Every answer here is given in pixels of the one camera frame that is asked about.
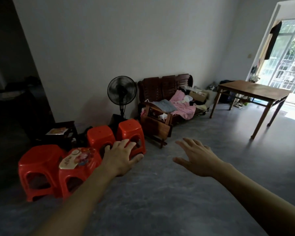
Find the plastic stool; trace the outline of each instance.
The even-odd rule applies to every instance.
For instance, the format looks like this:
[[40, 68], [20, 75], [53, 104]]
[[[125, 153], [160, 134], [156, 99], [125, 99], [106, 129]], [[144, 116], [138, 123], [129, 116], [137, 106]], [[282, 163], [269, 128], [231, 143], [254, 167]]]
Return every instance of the plastic stool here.
[[73, 192], [70, 192], [67, 186], [70, 178], [79, 178], [83, 182], [92, 174], [95, 168], [97, 168], [102, 163], [102, 158], [99, 155], [98, 151], [95, 150], [94, 155], [89, 162], [83, 166], [76, 166], [74, 169], [59, 169], [59, 182], [61, 185], [63, 199], [67, 199]]
[[104, 156], [104, 148], [113, 146], [115, 140], [113, 131], [108, 126], [93, 127], [87, 131], [87, 140], [90, 147], [96, 149], [101, 157]]
[[[35, 196], [53, 194], [56, 198], [62, 197], [58, 180], [59, 163], [66, 152], [57, 145], [42, 145], [32, 147], [19, 160], [19, 177], [27, 195], [27, 201], [33, 201]], [[43, 174], [49, 187], [33, 189], [30, 186], [35, 176]]]
[[117, 140], [129, 139], [131, 142], [138, 143], [141, 140], [141, 146], [134, 147], [130, 153], [129, 159], [133, 158], [139, 153], [145, 154], [144, 134], [140, 123], [134, 119], [129, 119], [119, 123], [117, 130]]

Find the cardboard box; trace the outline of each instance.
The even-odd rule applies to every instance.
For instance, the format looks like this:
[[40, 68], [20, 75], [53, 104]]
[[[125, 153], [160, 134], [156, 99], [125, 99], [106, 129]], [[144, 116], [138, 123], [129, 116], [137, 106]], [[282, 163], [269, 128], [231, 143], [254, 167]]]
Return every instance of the cardboard box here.
[[205, 102], [205, 100], [207, 99], [208, 97], [208, 93], [206, 92], [193, 92], [193, 91], [190, 91], [189, 95], [194, 99], [194, 100], [197, 100], [197, 101], [200, 101], [200, 102]]

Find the hanging clothes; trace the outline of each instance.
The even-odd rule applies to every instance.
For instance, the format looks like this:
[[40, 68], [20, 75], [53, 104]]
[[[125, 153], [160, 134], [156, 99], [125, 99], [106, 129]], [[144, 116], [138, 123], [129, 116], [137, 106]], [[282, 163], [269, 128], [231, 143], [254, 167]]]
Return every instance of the hanging clothes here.
[[276, 26], [274, 26], [271, 31], [270, 31], [270, 34], [272, 34], [272, 38], [270, 40], [270, 43], [269, 43], [269, 46], [268, 46], [268, 49], [266, 51], [266, 55], [265, 55], [265, 60], [266, 59], [270, 59], [270, 55], [272, 53], [272, 50], [273, 50], [273, 47], [274, 47], [274, 44], [276, 42], [276, 39], [277, 37], [279, 36], [279, 32], [281, 30], [281, 27], [282, 27], [282, 21], [280, 21]]

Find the standing fan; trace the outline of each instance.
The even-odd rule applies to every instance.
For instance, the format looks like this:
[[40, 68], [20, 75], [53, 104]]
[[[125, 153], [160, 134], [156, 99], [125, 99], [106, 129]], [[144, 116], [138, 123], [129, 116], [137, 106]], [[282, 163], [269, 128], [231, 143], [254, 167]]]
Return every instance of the standing fan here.
[[137, 95], [136, 83], [127, 76], [118, 76], [110, 81], [107, 94], [114, 104], [119, 105], [121, 118], [124, 118], [126, 105]]

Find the pink cloth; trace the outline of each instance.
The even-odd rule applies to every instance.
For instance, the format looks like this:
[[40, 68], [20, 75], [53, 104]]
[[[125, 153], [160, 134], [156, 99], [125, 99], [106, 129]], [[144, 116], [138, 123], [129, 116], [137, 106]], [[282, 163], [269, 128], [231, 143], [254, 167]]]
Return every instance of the pink cloth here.
[[181, 115], [184, 119], [192, 119], [194, 112], [196, 111], [196, 106], [190, 106], [189, 103], [177, 103], [178, 101], [183, 100], [185, 94], [181, 90], [177, 90], [174, 96], [170, 99], [170, 102], [178, 109], [177, 111], [171, 112], [171, 114]]

